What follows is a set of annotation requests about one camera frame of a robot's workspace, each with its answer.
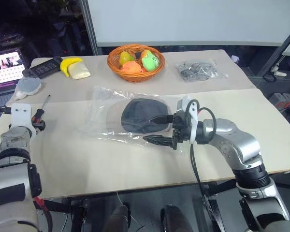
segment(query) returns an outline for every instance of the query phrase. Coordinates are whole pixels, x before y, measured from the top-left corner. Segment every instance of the toy fruit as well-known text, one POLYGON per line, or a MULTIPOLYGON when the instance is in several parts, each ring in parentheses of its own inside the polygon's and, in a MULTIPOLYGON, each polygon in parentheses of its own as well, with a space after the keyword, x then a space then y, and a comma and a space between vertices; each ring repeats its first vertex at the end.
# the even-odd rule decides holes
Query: toy fruit
POLYGON ((66 75, 66 77, 69 77, 68 73, 68 66, 70 64, 74 64, 76 62, 83 61, 83 59, 79 57, 72 57, 72 58, 65 58, 61 63, 60 63, 60 70, 66 75))
POLYGON ((128 61, 122 65, 121 70, 126 73, 140 73, 142 71, 142 67, 135 61, 128 61))
POLYGON ((147 49, 144 50, 144 51, 141 53, 141 60, 142 60, 143 58, 147 57, 147 54, 148 54, 148 53, 149 53, 149 54, 152 54, 151 51, 149 51, 149 50, 147 50, 147 49))
POLYGON ((120 53, 120 56, 119 56, 120 65, 123 65, 124 63, 127 63, 128 61, 132 61, 132 60, 134 60, 134 58, 128 52, 120 53))
POLYGON ((147 71, 153 71, 159 66, 159 59, 152 53, 147 53, 147 56, 142 59, 142 64, 147 71))

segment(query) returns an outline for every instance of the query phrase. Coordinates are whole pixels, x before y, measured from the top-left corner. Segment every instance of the screwdriver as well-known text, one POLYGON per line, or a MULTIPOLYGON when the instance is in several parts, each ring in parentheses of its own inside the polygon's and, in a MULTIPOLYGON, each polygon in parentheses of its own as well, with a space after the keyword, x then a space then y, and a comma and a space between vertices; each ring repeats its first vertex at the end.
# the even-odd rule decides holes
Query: screwdriver
POLYGON ((45 99, 42 107, 40 109, 37 109, 37 112, 35 113, 35 115, 31 119, 32 123, 40 123, 42 115, 44 114, 44 108, 45 108, 46 104, 48 103, 50 96, 51 95, 48 94, 48 96, 45 99))

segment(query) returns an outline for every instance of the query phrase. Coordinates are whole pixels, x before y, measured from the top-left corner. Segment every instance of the green fruit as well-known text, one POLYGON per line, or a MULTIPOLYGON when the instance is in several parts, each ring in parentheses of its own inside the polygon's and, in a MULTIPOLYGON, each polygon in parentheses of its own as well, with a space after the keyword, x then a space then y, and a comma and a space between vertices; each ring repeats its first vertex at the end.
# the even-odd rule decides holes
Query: green fruit
POLYGON ((121 52, 119 57, 119 63, 120 65, 123 65, 124 63, 127 63, 128 61, 133 61, 134 58, 131 56, 128 52, 121 52))

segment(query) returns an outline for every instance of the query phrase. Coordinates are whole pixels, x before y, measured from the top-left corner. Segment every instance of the plastic bag with cables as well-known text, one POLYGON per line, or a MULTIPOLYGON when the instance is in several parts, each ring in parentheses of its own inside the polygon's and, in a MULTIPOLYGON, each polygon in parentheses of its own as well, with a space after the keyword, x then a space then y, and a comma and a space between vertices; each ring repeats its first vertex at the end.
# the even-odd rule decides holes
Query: plastic bag with cables
POLYGON ((216 63, 211 59, 184 61, 176 64, 176 68, 185 82, 227 77, 218 70, 216 63))

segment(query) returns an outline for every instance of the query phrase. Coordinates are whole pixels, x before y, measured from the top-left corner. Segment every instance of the laptop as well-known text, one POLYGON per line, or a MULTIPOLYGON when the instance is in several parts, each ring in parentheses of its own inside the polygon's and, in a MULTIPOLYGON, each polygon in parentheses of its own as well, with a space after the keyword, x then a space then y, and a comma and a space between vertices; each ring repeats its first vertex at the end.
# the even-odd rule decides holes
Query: laptop
POLYGON ((5 106, 12 97, 24 69, 24 59, 19 48, 0 51, 0 107, 5 106))

